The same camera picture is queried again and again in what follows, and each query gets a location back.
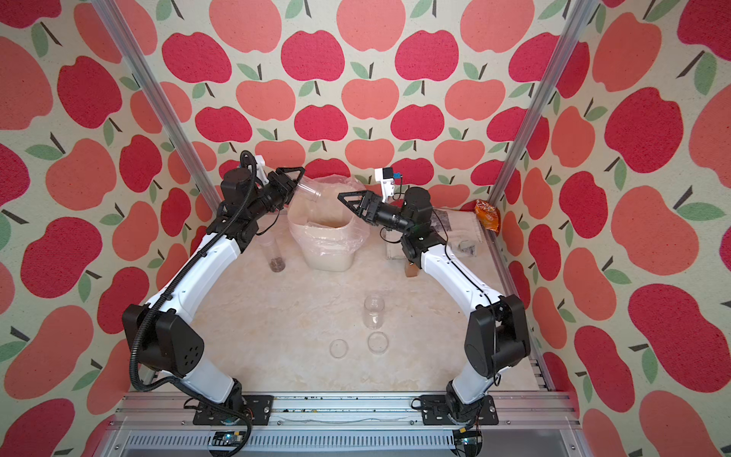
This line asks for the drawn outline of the clear tea jar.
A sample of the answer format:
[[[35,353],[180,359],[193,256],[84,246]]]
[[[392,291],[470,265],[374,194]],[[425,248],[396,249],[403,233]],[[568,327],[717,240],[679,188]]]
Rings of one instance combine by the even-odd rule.
[[[386,302],[379,294],[367,295],[363,308],[364,324],[369,329],[380,329],[384,325]]]
[[[268,266],[272,272],[282,272],[286,268],[286,262],[282,256],[281,249],[276,236],[270,230],[257,236],[262,252],[264,253]]]
[[[298,181],[295,195],[312,202],[318,201],[323,194],[322,184],[307,176],[302,176]]]

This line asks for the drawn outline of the clear jar lid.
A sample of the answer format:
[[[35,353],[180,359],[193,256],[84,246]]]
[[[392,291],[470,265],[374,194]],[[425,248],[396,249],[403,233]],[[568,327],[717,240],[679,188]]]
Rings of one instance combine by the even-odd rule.
[[[372,332],[369,337],[367,337],[367,347],[371,353],[376,355],[386,353],[389,348],[389,339],[386,336],[386,333],[380,331]]]
[[[335,360],[340,360],[348,355],[350,346],[344,339],[335,339],[329,344],[329,354]]]

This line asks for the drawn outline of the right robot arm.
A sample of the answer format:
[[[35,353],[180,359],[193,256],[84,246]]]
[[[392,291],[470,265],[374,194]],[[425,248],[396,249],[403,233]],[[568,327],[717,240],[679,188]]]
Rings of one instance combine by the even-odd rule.
[[[370,190],[341,192],[338,200],[367,224],[400,232],[405,258],[436,280],[468,318],[466,365],[447,384],[445,403],[452,422],[474,423],[502,373],[531,354],[524,303],[515,294],[491,289],[456,258],[445,225],[432,227],[434,209],[427,190],[408,189],[401,207]]]

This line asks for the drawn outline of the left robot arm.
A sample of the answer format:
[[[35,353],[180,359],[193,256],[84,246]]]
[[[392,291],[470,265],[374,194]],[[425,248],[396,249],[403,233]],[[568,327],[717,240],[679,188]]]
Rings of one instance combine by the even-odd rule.
[[[194,254],[158,293],[124,311],[136,390],[171,384],[213,409],[245,417],[240,382],[209,360],[192,321],[222,273],[260,233],[259,220],[289,205],[306,173],[303,167],[266,171],[265,165],[262,157],[241,153],[239,166],[224,174],[223,200]]]

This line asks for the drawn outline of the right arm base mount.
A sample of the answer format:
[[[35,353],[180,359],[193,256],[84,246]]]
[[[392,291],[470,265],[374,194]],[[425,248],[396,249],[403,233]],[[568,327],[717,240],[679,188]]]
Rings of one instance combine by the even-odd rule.
[[[500,423],[494,400],[487,395],[472,404],[463,404],[456,394],[430,394],[415,397],[411,409],[422,415],[426,426],[497,426]]]

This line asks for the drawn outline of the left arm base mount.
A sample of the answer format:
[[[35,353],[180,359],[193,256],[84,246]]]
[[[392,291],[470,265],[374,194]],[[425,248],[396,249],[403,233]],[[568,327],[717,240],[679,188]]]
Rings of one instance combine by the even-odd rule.
[[[268,426],[273,400],[272,395],[245,394],[241,401],[227,406],[226,411],[207,404],[190,405],[194,411],[192,423],[195,426],[243,427],[246,423],[242,416],[247,416],[253,426]]]

